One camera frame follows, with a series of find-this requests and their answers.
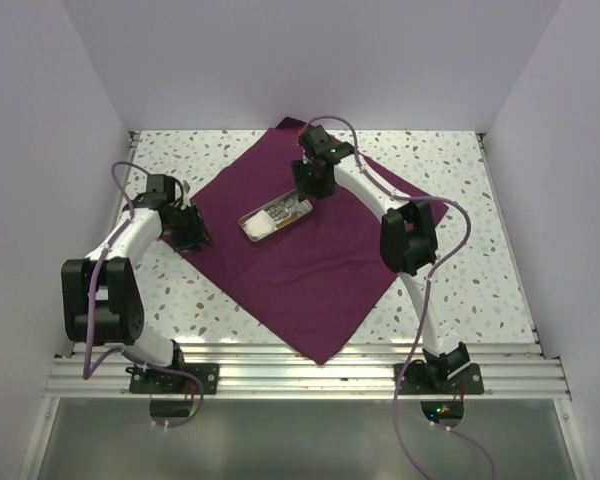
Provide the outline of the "stainless steel instrument tray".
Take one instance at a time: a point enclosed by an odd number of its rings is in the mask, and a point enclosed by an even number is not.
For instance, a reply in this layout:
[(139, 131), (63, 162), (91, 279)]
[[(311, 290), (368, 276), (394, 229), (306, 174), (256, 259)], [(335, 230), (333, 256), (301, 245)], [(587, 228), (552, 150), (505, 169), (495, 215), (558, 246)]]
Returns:
[(313, 211), (308, 199), (300, 200), (292, 190), (256, 208), (238, 220), (247, 238), (260, 242), (303, 219)]

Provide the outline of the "orange tape strip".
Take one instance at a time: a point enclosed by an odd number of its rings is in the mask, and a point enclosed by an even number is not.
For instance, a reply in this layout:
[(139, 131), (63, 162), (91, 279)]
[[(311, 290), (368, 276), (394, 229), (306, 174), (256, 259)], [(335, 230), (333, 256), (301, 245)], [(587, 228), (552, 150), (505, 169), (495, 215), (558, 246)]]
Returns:
[(299, 218), (300, 218), (300, 216), (299, 216), (299, 215), (297, 215), (297, 214), (291, 215), (290, 217), (288, 217), (288, 218), (286, 218), (286, 219), (282, 220), (281, 222), (278, 222), (278, 223), (276, 224), (276, 228), (277, 228), (277, 229), (284, 228), (284, 227), (286, 227), (287, 225), (290, 225), (291, 223), (293, 223), (293, 222), (297, 221)]

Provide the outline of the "steel surgical scissors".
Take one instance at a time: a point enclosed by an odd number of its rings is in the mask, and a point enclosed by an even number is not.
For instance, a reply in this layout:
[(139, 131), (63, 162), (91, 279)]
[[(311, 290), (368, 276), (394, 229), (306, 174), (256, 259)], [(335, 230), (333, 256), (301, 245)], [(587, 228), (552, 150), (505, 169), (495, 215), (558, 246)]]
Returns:
[(296, 214), (297, 211), (297, 198), (294, 196), (283, 198), (279, 201), (272, 203), (269, 207), (265, 208), (265, 212), (273, 219), (274, 222), (278, 223), (282, 220)]

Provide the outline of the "white gauze pad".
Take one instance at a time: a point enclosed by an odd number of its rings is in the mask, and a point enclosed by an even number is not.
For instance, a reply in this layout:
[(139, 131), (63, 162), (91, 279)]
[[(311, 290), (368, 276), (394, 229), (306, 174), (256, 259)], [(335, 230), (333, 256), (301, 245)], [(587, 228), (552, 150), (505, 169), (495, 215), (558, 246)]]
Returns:
[(276, 230), (276, 224), (266, 211), (261, 210), (245, 221), (244, 229), (252, 238), (263, 238)]

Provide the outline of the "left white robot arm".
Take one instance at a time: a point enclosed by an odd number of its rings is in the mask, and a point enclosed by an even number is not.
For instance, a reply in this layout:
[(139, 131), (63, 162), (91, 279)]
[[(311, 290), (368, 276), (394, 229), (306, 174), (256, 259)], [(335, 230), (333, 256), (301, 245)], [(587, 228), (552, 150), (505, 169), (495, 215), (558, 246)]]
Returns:
[(167, 238), (178, 252), (199, 251), (212, 240), (199, 208), (181, 181), (149, 174), (145, 190), (125, 198), (120, 221), (96, 249), (61, 268), (64, 326), (68, 339), (85, 346), (82, 376), (90, 378), (111, 354), (153, 369), (165, 392), (181, 390), (188, 369), (176, 341), (145, 325), (134, 267), (148, 247)]

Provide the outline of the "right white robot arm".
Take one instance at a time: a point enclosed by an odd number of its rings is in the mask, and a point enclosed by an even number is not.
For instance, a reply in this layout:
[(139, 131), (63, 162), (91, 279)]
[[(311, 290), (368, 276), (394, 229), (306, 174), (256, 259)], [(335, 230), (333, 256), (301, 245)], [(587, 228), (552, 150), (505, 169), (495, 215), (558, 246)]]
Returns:
[(431, 305), (433, 274), (448, 259), (437, 256), (433, 216), (433, 205), (444, 200), (395, 188), (361, 156), (357, 141), (338, 143), (320, 125), (305, 125), (298, 144), (303, 157), (292, 163), (292, 172), (301, 200), (323, 199), (341, 187), (380, 223), (381, 259), (406, 287), (419, 315), (416, 339), (423, 342), (424, 359), (407, 360), (399, 377), (437, 392), (450, 391), (469, 367), (470, 357), (453, 325)]

